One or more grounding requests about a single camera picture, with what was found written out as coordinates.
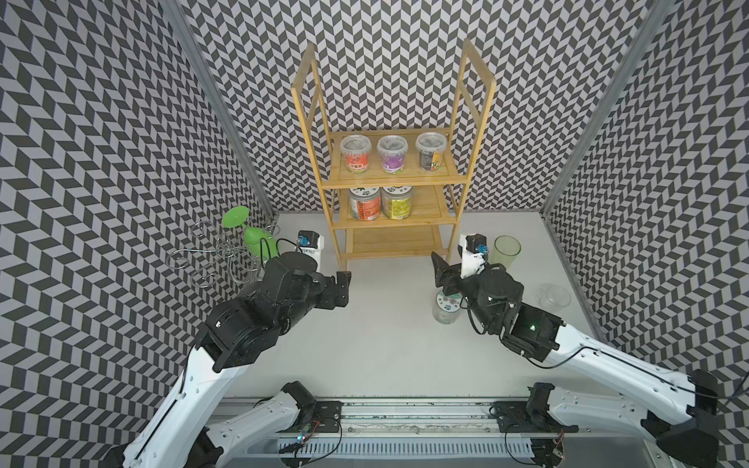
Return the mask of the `sunflower seed container yellow label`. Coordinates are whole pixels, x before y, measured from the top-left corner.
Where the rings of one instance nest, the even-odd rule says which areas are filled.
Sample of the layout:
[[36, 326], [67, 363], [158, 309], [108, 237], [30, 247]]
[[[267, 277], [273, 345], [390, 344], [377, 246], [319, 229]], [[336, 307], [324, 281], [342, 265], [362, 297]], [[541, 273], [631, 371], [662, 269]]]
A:
[[390, 220], [405, 220], [412, 211], [413, 187], [382, 187], [382, 212]]

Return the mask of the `carrot seed container red label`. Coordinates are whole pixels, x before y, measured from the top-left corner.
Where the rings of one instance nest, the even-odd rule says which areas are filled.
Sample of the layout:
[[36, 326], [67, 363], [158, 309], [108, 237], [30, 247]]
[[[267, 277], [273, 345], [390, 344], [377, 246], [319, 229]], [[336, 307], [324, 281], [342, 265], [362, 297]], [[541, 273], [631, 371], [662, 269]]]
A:
[[348, 193], [351, 216], [355, 220], [370, 222], [380, 216], [379, 187], [351, 188]]

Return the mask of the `small clear seed jar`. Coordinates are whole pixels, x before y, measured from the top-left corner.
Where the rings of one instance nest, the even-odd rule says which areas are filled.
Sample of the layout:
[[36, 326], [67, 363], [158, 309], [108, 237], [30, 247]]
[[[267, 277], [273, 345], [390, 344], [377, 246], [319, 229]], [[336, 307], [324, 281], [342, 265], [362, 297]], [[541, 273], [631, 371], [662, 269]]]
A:
[[447, 149], [447, 138], [436, 132], [427, 132], [417, 137], [417, 152], [419, 152], [419, 167], [425, 171], [437, 171], [443, 161]]

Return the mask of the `small purple seed jar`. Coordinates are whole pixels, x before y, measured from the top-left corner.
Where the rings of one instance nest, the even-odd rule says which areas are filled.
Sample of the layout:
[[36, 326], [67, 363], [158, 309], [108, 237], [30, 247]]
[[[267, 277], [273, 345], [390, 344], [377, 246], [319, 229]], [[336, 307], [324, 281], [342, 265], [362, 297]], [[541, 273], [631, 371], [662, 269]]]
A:
[[403, 136], [383, 136], [378, 141], [378, 155], [387, 174], [400, 173], [405, 167], [408, 142]]

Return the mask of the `red tomato seed container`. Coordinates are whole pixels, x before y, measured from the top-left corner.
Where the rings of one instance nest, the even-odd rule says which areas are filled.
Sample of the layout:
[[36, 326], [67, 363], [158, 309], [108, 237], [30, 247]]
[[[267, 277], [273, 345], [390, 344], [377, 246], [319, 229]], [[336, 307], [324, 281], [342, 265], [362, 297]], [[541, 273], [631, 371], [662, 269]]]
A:
[[350, 173], [362, 174], [368, 170], [372, 144], [366, 136], [346, 136], [339, 148], [345, 167]]

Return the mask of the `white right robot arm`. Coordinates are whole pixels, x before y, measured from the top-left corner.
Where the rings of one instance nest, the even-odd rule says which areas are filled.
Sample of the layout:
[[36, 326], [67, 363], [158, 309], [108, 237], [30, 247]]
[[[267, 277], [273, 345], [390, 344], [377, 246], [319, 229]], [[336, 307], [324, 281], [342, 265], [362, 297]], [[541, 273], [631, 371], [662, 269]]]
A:
[[523, 300], [524, 287], [500, 264], [466, 253], [459, 264], [431, 255], [436, 287], [459, 294], [478, 335], [494, 335], [539, 369], [570, 369], [614, 390], [614, 397], [531, 389], [528, 410], [564, 428], [592, 425], [640, 436], [692, 467], [718, 462], [718, 380], [706, 370], [679, 372], [647, 363], [579, 331]]

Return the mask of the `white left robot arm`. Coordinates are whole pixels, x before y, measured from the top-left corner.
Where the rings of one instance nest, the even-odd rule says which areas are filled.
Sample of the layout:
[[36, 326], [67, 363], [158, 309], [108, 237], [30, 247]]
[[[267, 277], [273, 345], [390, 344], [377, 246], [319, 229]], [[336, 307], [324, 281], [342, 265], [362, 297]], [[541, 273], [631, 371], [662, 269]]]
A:
[[317, 401], [298, 381], [238, 417], [208, 420], [234, 380], [310, 310], [347, 306], [350, 282], [348, 271], [323, 275], [305, 253], [273, 257], [245, 296], [213, 309], [156, 415], [135, 440], [111, 448], [101, 466], [224, 467], [265, 437], [308, 423]]

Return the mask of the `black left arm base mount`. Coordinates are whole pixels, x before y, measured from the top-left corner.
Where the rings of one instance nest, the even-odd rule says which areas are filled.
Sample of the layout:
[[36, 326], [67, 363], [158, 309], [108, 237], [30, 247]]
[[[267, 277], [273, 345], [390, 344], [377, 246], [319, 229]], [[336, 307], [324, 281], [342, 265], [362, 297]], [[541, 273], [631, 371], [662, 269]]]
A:
[[342, 416], [342, 401], [317, 401], [313, 406], [307, 406], [302, 409], [293, 425], [284, 429], [283, 433], [300, 433], [306, 425], [310, 426], [309, 430], [316, 428], [316, 434], [339, 433], [341, 431]]

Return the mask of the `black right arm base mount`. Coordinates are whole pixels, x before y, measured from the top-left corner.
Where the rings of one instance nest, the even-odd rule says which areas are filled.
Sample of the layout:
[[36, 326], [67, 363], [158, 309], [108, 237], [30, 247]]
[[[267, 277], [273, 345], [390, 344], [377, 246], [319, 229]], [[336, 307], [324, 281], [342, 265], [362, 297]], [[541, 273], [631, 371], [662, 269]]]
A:
[[563, 425], [550, 413], [549, 398], [556, 387], [552, 383], [537, 382], [530, 387], [525, 401], [493, 402], [489, 414], [502, 433], [577, 433], [577, 425]]

